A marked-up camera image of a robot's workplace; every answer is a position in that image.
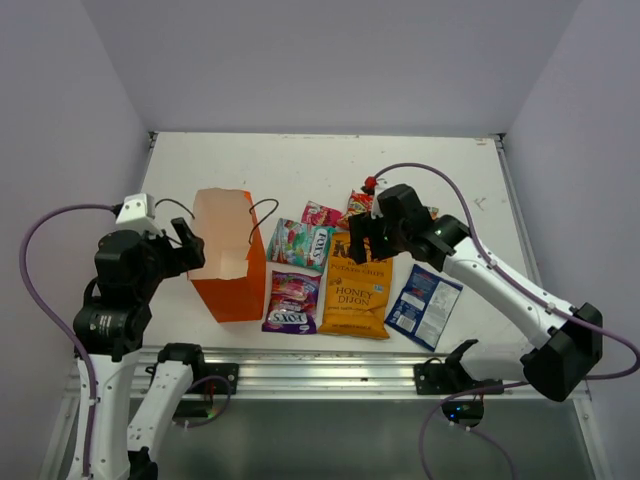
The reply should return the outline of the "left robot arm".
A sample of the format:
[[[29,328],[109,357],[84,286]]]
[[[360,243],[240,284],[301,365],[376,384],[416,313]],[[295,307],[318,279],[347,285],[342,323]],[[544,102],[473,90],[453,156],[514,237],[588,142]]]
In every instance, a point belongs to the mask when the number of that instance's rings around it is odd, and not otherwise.
[[[153,295],[163,280],[205,263],[203,240],[184,219],[171,224],[179,247],[164,233],[133,230],[115,231],[99,242],[97,275],[87,285],[73,322],[80,342],[80,405],[71,479],[157,478],[159,445],[183,394],[207,383],[201,347],[168,344],[159,353],[139,412],[129,414]]]

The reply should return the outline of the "blue chips bag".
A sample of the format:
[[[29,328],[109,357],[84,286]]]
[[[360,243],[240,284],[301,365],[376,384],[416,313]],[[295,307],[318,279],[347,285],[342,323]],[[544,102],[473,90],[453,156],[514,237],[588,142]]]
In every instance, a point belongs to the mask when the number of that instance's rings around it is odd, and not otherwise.
[[[463,287],[415,264],[385,324],[434,351]]]

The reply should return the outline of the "orange paper bag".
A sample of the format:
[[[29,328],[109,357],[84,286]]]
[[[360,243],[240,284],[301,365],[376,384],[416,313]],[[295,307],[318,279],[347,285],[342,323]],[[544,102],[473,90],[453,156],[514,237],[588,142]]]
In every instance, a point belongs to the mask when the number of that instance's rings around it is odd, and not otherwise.
[[[204,241],[205,265],[188,273],[190,282],[217,322],[261,320],[267,259],[251,194],[201,189],[193,213],[191,229]]]

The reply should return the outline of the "yellow potato chips bag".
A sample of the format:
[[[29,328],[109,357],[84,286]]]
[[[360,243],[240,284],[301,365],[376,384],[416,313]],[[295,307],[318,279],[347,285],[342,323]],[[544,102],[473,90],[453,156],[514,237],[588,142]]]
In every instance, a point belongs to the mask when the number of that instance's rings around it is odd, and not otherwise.
[[[371,260],[365,245],[363,264],[349,257],[350,235],[334,233],[326,268],[320,334],[386,340],[385,312],[393,279],[393,260]]]

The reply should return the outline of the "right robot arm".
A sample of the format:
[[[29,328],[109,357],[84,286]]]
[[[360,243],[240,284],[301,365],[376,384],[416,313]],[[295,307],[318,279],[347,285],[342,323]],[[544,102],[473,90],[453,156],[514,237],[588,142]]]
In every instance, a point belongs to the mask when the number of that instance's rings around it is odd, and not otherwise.
[[[370,177],[363,190],[374,201],[371,211],[349,220],[352,260],[363,264],[409,253],[470,288],[525,337],[519,345],[466,340],[443,363],[424,365],[419,373],[437,392],[501,388],[514,380],[561,402],[599,362],[603,318],[593,305],[575,308],[537,287],[484,250],[455,217],[432,218],[412,187]]]

